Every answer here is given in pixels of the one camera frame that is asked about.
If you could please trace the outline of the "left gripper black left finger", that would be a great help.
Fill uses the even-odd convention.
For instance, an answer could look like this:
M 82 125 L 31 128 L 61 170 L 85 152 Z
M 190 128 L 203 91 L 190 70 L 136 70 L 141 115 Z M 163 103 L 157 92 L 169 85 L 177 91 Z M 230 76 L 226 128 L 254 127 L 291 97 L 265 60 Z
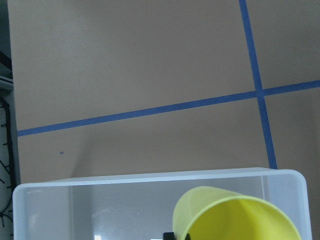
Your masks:
M 176 240 L 176 236 L 174 232 L 164 232 L 162 237 L 163 237 L 163 240 Z

